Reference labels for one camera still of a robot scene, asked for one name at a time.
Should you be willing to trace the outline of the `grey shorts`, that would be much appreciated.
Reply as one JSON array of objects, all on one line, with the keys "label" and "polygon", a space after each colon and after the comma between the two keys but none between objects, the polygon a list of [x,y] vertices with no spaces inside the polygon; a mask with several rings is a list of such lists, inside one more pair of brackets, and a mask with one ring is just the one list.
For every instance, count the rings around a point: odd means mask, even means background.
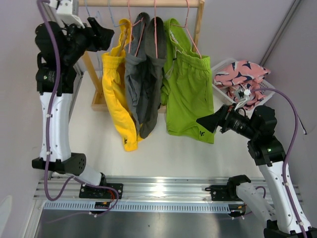
[{"label": "grey shorts", "polygon": [[148,15],[147,25],[137,57],[125,46],[125,96],[140,138],[145,139],[154,130],[161,104],[160,89],[163,67],[167,57],[167,39],[164,23],[157,17],[158,59],[155,53],[154,18]]}]

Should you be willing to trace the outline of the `pink shark print shorts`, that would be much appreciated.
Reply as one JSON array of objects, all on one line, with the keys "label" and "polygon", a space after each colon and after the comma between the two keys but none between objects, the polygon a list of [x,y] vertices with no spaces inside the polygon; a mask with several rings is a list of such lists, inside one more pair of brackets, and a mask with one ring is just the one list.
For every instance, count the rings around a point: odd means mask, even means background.
[{"label": "pink shark print shorts", "polygon": [[234,91],[237,89],[259,89],[260,83],[265,80],[271,71],[248,60],[236,60],[226,66],[213,77],[213,84],[226,90],[226,94],[235,103]]}]

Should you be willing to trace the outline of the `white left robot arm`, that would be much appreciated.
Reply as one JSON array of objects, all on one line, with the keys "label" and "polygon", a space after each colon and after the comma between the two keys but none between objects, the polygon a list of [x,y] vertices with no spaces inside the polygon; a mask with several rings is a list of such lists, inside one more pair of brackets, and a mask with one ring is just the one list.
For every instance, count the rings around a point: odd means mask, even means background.
[{"label": "white left robot arm", "polygon": [[79,181],[80,198],[114,199],[117,188],[87,165],[85,154],[71,152],[69,145],[69,112],[77,76],[74,65],[86,51],[107,50],[114,35],[95,18],[88,17],[88,22],[81,27],[75,23],[60,27],[49,21],[35,30],[40,50],[36,82],[43,112],[43,141],[32,167]]}]

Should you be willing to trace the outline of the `yellow shorts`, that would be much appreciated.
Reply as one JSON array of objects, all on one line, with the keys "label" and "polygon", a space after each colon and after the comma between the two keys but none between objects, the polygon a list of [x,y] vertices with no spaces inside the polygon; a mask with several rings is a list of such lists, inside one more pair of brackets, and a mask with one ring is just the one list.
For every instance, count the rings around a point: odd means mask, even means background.
[{"label": "yellow shorts", "polygon": [[119,29],[117,45],[102,54],[102,87],[109,114],[120,135],[123,149],[131,152],[138,149],[138,142],[141,141],[125,96],[126,51],[124,48],[131,42],[131,21],[121,19]]}]

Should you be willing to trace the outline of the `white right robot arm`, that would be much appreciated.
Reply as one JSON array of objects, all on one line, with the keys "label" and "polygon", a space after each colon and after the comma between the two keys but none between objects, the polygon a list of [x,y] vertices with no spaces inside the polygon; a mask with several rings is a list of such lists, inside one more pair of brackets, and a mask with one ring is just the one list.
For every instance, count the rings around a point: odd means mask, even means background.
[{"label": "white right robot arm", "polygon": [[259,167],[270,191],[272,204],[261,196],[246,175],[230,177],[226,194],[241,199],[259,219],[266,238],[315,238],[316,228],[305,216],[286,165],[286,153],[274,136],[274,109],[257,106],[252,116],[241,115],[235,105],[223,105],[216,113],[196,120],[209,132],[232,130],[248,139],[248,152]]}]

